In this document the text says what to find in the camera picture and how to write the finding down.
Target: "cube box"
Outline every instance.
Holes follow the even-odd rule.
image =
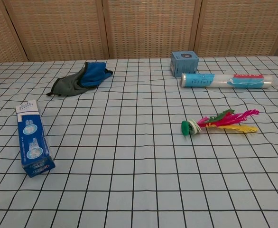
[[[199,57],[193,51],[172,52],[171,71],[174,77],[181,77],[182,73],[196,74]]]

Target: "checkered tablecloth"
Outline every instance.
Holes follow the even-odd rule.
[[[0,228],[278,228],[278,57],[201,58],[200,73],[273,74],[269,89],[181,88],[170,59],[107,61],[97,89],[52,96],[84,61],[0,63]],[[14,108],[37,99],[56,168],[20,162]],[[184,137],[181,122],[258,109],[258,133]]]

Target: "cardboard box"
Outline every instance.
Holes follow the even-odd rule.
[[[29,177],[55,167],[44,135],[36,100],[16,107],[22,168]]]
[[[181,77],[182,73],[196,74],[199,57],[193,51],[172,52],[171,71],[174,77]]]

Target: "blue cloth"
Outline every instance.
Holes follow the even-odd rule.
[[[100,85],[101,82],[112,75],[112,71],[106,70],[105,66],[106,63],[104,62],[88,63],[86,72],[80,80],[80,86],[91,87]]]

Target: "cloth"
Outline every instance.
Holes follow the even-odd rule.
[[[58,78],[47,96],[65,95],[75,96],[96,88],[103,80],[112,75],[112,71],[105,68],[106,63],[85,63],[77,73]]]

